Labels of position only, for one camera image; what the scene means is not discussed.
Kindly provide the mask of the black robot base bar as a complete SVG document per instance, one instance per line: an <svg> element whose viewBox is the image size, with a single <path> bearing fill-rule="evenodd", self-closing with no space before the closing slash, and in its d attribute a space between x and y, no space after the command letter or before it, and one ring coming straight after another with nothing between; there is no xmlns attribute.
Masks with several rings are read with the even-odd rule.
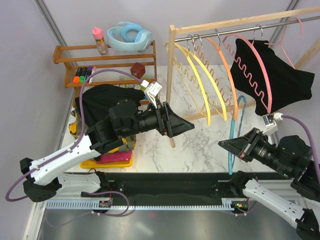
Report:
<svg viewBox="0 0 320 240"><path fill-rule="evenodd" d="M98 196L112 193L115 206L209 206L219 205L223 198L234 198L230 190L227 173L182 172L182 173L142 173L108 172L99 174L102 181Z"/></svg>

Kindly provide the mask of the blue hanger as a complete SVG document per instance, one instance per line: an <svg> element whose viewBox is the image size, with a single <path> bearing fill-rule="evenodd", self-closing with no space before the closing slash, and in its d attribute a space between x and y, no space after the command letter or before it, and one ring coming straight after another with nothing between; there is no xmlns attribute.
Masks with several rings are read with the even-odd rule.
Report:
<svg viewBox="0 0 320 240"><path fill-rule="evenodd" d="M237 103L240 104L240 102L243 103L243 109L242 109L241 116L240 116L240 122L239 122L239 126L238 126L237 137L240 136L241 129L242 129L243 118L244 118L245 109L246 109L246 106L247 106L246 97L243 96L243 95L239 96L238 99L237 99ZM232 119L231 120L231 124L230 124L230 132L229 132L229 138L230 139L232 139L234 137L235 124L236 124L236 121L234 119ZM228 152L227 163L228 163L228 174L232 175L233 174L233 167L234 167L234 163L235 163L235 155L233 153L231 153L231 152Z"/></svg>

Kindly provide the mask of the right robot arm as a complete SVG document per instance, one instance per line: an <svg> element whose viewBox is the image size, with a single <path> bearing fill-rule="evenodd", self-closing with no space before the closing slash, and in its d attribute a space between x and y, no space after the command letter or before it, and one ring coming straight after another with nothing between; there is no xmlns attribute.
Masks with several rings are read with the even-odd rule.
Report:
<svg viewBox="0 0 320 240"><path fill-rule="evenodd" d="M271 144L259 129L252 128L243 136L221 140L218 145L248 163L257 160L282 177L291 180L290 186L311 201L320 201L317 163L311 160L312 149L297 135L283 137ZM255 178L243 171L232 174L229 191L235 197L253 199L286 220L302 240L320 238L320 215L303 208L264 188Z"/></svg>

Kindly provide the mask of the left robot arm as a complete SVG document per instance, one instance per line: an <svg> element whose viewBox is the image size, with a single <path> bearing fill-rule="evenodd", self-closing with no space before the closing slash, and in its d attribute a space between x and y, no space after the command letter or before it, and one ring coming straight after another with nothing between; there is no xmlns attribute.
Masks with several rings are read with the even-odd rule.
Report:
<svg viewBox="0 0 320 240"><path fill-rule="evenodd" d="M193 130L194 124L175 114L167 102L149 104L139 110L132 100L123 99L111 107L108 115L86 130L86 133L63 149L42 159L24 158L20 169L25 175L25 195L33 202L43 202L54 196L76 194L81 197L106 196L109 182L102 172L71 175L66 171L89 159L123 145L123 139L157 130L169 138Z"/></svg>

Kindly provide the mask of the camouflage yellow trousers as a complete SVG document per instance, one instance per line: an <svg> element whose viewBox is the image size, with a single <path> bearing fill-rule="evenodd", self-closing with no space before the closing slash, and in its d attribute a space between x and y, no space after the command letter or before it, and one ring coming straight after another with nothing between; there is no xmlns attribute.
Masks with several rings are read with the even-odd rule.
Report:
<svg viewBox="0 0 320 240"><path fill-rule="evenodd" d="M77 139L80 136L81 133L81 129L82 129L82 120L80 117L80 113L76 110L73 109L70 112L70 115L75 117L75 121L70 123L68 125L68 129L69 129L69 133L75 138ZM119 147L116 147L110 151L108 151L108 154L114 154L114 153L118 153L118 152L129 152L131 150L134 150L135 146L136 146L136 136L130 136L130 137L126 137L126 138L122 138L122 145Z"/></svg>

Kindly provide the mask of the pink trousers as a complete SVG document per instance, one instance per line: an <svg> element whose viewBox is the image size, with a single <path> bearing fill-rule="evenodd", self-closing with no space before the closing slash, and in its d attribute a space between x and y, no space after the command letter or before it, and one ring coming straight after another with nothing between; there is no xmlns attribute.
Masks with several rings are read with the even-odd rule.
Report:
<svg viewBox="0 0 320 240"><path fill-rule="evenodd" d="M114 152L114 153L103 154L100 156L100 159L96 160L95 162L97 164L105 164L105 163L126 161L131 158L132 153L133 151L130 150L128 152Z"/></svg>

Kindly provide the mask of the orange hanger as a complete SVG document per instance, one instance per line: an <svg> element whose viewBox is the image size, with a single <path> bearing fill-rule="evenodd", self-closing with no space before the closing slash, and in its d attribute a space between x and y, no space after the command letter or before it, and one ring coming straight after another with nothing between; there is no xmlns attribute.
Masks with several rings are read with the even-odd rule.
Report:
<svg viewBox="0 0 320 240"><path fill-rule="evenodd" d="M233 80L229 65L228 65L227 60L221 50L220 37L218 36L218 39L219 39L218 44L215 41L213 41L210 37L200 37L198 34L195 34L193 36L193 38L196 39L196 37L198 37L200 40L200 46L197 46L195 48L195 53L198 54L198 58L201 61L200 66L205 68L204 71L207 74L211 83L213 84L213 87L217 93L217 96L221 97L220 105L221 105L222 111L224 111L224 107L225 107L225 111L229 112L231 114L232 120L236 121L238 119L238 110L239 110L236 88L234 85L234 80ZM218 53L220 59L222 60L225 72L227 74L228 83L230 85L230 97L229 98L225 98L225 89L223 87L221 87L221 88L219 87L220 80L218 78L214 78L215 71L212 68L209 69L210 63L207 60L205 60L204 51L203 50L200 51L200 48L203 48L203 39L206 39L214 47L215 51Z"/></svg>

